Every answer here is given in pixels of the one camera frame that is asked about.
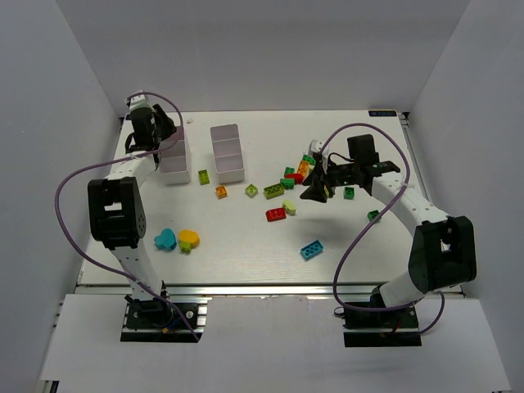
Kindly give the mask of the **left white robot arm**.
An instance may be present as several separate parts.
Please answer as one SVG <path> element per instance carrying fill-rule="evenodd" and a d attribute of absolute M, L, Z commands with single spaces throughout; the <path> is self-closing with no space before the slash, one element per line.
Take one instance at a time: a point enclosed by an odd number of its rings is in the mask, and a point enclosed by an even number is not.
<path fill-rule="evenodd" d="M 133 132 L 125 151 L 135 157 L 102 179 L 88 183 L 91 234 L 118 260 L 131 288 L 131 301 L 153 301 L 163 282 L 152 267 L 142 239 L 147 230 L 140 187 L 157 171 L 161 143 L 177 133 L 174 122 L 160 105 L 132 104 Z"/>

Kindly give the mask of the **dark green lego brick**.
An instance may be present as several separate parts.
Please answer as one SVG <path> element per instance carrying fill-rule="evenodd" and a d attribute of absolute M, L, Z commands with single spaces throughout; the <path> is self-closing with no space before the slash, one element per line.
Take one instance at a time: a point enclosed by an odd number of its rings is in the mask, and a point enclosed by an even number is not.
<path fill-rule="evenodd" d="M 281 178 L 280 183 L 285 190 L 290 190 L 295 187 L 295 180 L 293 178 Z"/>

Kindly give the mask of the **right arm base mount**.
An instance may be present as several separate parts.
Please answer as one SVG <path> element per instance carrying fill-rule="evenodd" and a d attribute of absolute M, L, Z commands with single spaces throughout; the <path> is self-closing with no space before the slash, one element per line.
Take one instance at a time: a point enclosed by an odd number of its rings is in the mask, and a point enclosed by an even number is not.
<path fill-rule="evenodd" d="M 346 348 L 394 348 L 422 345 L 413 306 L 387 312 L 370 312 L 338 306 L 335 317 L 343 321 Z"/>

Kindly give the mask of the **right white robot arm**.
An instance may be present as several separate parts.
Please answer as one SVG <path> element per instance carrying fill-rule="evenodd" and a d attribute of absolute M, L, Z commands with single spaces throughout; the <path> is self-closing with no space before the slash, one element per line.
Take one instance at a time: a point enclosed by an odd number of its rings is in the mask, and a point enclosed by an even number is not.
<path fill-rule="evenodd" d="M 477 259 L 471 220 L 448 215 L 409 187 L 396 164 L 380 160 L 372 135 L 349 138 L 348 149 L 348 163 L 338 165 L 321 142 L 312 142 L 316 164 L 303 181 L 306 189 L 300 197 L 325 203 L 337 187 L 360 187 L 383 203 L 412 236 L 406 271 L 373 291 L 372 308 L 400 309 L 428 293 L 473 281 Z"/>

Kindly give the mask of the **red rounded lego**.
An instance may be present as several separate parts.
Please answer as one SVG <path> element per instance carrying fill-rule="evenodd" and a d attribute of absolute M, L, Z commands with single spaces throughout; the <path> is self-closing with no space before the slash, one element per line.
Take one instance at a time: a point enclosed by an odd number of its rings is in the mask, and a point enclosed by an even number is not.
<path fill-rule="evenodd" d="M 294 184 L 302 184 L 304 181 L 304 176 L 298 173 L 285 174 L 284 178 L 292 179 Z"/>

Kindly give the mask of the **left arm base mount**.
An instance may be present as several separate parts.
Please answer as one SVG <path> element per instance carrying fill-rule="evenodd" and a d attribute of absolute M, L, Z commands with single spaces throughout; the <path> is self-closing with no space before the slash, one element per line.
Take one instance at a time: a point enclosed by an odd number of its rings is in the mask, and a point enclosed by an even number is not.
<path fill-rule="evenodd" d="M 121 342 L 197 343 L 202 330 L 198 325 L 200 305 L 175 302 L 178 313 L 164 301 L 137 300 L 126 295 L 127 302 L 120 333 Z"/>

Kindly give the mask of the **red 2x3 lego brick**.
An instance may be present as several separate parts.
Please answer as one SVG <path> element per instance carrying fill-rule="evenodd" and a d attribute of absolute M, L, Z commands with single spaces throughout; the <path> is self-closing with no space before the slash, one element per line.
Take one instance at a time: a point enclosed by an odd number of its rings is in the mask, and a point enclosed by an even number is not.
<path fill-rule="evenodd" d="M 287 217 L 287 213 L 284 208 L 274 208 L 265 212 L 265 217 L 268 222 L 279 221 Z"/>

